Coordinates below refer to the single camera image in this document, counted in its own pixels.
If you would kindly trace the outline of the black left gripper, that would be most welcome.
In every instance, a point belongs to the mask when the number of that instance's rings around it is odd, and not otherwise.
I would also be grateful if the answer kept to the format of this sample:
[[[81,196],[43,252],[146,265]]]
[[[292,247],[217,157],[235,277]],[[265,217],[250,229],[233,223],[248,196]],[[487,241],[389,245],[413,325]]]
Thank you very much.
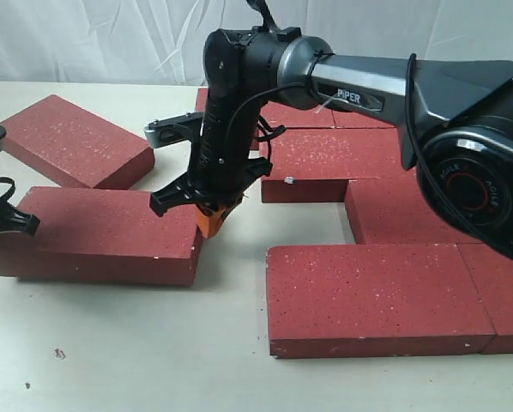
[[[35,215],[18,210],[0,197],[0,235],[7,233],[24,233],[34,236],[40,224]]]

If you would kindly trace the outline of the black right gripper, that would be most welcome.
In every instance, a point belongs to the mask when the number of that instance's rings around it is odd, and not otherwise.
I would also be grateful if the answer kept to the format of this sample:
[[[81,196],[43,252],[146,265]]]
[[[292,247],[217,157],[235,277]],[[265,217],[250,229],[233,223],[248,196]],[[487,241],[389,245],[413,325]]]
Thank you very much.
[[[233,94],[209,96],[197,142],[190,142],[187,171],[150,195],[156,215],[180,205],[196,205],[197,226],[204,239],[213,238],[239,206],[244,191],[271,171],[267,160],[251,160],[263,97]]]

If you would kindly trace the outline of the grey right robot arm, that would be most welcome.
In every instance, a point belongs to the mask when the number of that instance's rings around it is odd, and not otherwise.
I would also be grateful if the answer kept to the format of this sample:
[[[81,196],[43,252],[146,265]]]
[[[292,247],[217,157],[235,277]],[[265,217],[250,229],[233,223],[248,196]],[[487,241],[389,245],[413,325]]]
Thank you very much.
[[[219,29],[203,48],[202,112],[154,121],[154,148],[187,141],[187,171],[149,198],[151,210],[193,204],[213,237],[244,192],[271,173],[253,142],[284,133],[261,111],[353,112],[392,125],[401,167],[414,171],[427,205],[455,229],[513,261],[513,61],[433,61],[335,54],[296,27]]]

